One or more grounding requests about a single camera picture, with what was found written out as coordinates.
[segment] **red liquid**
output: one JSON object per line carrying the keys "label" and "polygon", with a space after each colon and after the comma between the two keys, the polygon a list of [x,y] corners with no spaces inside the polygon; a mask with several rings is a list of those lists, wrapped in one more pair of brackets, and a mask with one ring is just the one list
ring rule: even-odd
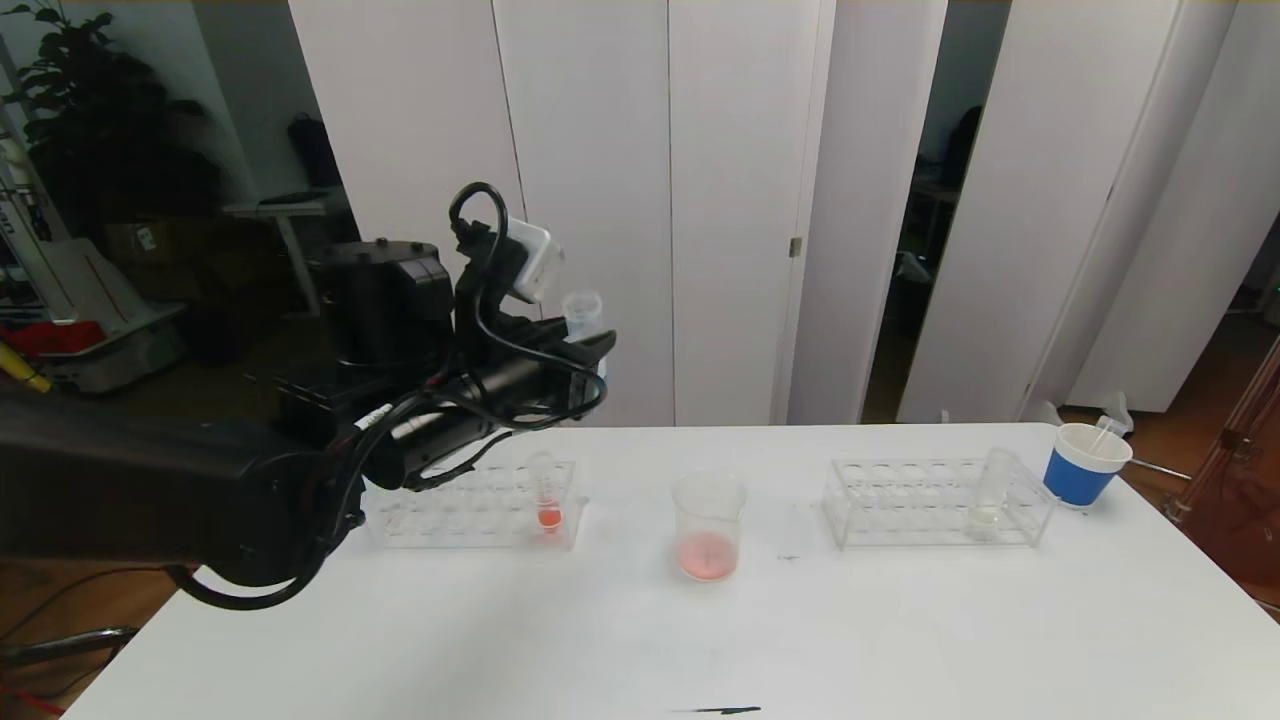
{"label": "red liquid", "polygon": [[719,580],[737,568],[737,548],[724,536],[694,533],[676,547],[676,561],[695,580]]}
{"label": "red liquid", "polygon": [[554,501],[547,505],[538,503],[538,524],[543,527],[543,532],[554,533],[562,520],[563,515],[561,515],[559,503]]}

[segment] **blue and white cup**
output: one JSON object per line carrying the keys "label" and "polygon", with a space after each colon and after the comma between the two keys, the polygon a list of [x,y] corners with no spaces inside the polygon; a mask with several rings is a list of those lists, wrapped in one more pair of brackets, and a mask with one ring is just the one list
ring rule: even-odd
{"label": "blue and white cup", "polygon": [[1133,448],[1124,438],[1093,425],[1068,423],[1057,429],[1044,487],[1068,505],[1092,505],[1130,460]]}

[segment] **potted plant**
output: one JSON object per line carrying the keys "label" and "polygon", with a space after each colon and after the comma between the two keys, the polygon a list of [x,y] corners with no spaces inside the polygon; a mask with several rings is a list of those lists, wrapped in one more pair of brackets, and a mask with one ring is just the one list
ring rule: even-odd
{"label": "potted plant", "polygon": [[113,46],[110,13],[77,24],[60,1],[37,0],[3,14],[50,27],[4,101],[38,115],[27,152],[74,234],[101,241],[106,223],[216,214],[221,172],[184,142],[204,108],[170,99],[150,65]]}

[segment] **robotic arm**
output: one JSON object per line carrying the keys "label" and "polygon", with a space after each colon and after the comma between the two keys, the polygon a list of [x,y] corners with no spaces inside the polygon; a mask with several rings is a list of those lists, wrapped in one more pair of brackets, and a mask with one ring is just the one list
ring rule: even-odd
{"label": "robotic arm", "polygon": [[[497,205],[497,229],[461,219],[476,193]],[[449,218],[470,258],[456,293],[426,243],[349,243],[311,261],[339,360],[278,377],[271,425],[174,428],[49,396],[0,400],[0,556],[166,562],[197,600],[270,607],[364,523],[364,478],[439,487],[512,433],[590,413],[605,397],[595,366],[614,333],[570,343],[561,318],[499,310],[507,295],[536,300],[558,246],[512,227],[484,183],[463,188]],[[486,437],[452,470],[425,474]],[[287,584],[228,596],[189,564],[238,585]]]}

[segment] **red object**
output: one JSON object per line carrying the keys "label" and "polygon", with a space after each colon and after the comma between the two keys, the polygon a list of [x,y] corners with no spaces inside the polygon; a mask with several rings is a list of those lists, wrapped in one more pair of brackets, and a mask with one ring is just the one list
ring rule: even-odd
{"label": "red object", "polygon": [[58,707],[56,705],[54,705],[51,702],[45,702],[45,701],[40,700],[38,697],[36,697],[36,696],[33,696],[33,694],[31,694],[31,693],[28,693],[26,691],[15,691],[15,689],[10,689],[10,688],[0,687],[0,694],[10,694],[10,696],[20,700],[22,702],[26,702],[31,707],[35,707],[36,710],[38,710],[41,712],[47,712],[50,715],[61,715],[61,714],[67,712],[61,707]]}
{"label": "red object", "polygon": [[554,533],[558,528],[563,516],[559,511],[559,503],[552,501],[550,503],[538,503],[538,524],[543,527],[547,533]]}
{"label": "red object", "polygon": [[15,332],[0,329],[0,338],[4,340],[5,345],[28,357],[40,357],[55,352],[87,350],[105,341],[106,334],[97,323],[92,322],[69,325],[36,323]]}
{"label": "red object", "polygon": [[680,541],[676,561],[695,580],[719,580],[737,568],[737,548],[724,536],[694,533]]}

